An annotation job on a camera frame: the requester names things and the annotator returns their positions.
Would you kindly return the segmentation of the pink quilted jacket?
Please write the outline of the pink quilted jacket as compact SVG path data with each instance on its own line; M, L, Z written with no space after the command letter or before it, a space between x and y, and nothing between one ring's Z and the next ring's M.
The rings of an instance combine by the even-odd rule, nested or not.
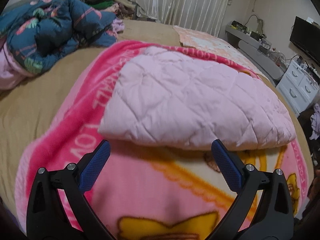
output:
M226 64L151 46L124 64L98 129L144 146L228 150L287 145L291 117L259 78Z

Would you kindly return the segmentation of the pile of folded clothes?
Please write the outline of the pile of folded clothes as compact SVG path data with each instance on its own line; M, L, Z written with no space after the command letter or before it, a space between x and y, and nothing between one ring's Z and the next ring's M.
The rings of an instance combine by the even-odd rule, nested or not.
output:
M84 0L84 2L94 9L112 12L122 20L158 22L146 16L142 7L131 0Z

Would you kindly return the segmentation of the lilac hanging garment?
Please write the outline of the lilac hanging garment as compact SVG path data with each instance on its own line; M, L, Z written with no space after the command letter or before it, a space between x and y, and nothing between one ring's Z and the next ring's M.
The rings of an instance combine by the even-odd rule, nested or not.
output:
M320 107L316 103L313 106L314 113L310 116L312 134L310 140L317 140L320 134Z

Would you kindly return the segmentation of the tan bed sheet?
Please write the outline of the tan bed sheet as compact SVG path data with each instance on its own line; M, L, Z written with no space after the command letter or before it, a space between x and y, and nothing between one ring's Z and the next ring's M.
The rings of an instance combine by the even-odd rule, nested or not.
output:
M127 20L119 39L183 47L173 26L160 23ZM102 51L94 47L79 49L40 77L1 92L1 199L14 217L15 183L23 151L55 121L76 79Z

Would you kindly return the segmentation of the white drawer cabinet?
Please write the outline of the white drawer cabinet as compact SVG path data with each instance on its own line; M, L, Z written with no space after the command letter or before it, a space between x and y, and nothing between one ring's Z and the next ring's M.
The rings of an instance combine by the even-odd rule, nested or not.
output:
M296 117L310 106L319 103L319 85L296 60L290 62L276 89Z

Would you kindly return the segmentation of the blue floral padded jacket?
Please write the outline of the blue floral padded jacket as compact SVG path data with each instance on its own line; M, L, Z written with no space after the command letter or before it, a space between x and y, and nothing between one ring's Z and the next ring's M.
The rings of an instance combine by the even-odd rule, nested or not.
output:
M116 16L80 0L38 0L1 16L1 39L26 71L40 75L79 48L109 47Z

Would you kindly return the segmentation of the peach white bear blanket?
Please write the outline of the peach white bear blanket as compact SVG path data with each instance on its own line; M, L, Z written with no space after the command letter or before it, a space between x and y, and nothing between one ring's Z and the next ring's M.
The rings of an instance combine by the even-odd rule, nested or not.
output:
M177 25L174 25L173 29L178 33L182 46L219 55L252 70L255 74L266 77L248 58L225 40L208 33L185 29Z

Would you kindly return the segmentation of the white pleated curtain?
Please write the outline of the white pleated curtain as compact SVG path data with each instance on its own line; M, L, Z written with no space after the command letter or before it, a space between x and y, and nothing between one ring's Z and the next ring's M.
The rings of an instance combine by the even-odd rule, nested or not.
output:
M217 36L228 0L131 0L139 14L163 24L198 30Z

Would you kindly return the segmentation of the grey wall desk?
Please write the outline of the grey wall desk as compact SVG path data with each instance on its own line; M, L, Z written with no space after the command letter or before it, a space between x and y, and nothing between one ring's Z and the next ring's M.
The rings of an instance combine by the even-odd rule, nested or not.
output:
M284 72L269 57L261 53L258 48L260 43L254 38L226 25L225 33L227 42L249 59L271 82L276 85L281 80Z

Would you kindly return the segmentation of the black wall television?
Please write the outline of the black wall television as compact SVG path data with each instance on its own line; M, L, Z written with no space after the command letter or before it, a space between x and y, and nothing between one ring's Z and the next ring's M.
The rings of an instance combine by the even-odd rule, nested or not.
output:
M290 36L290 41L319 66L319 25L313 25L306 20L296 16Z

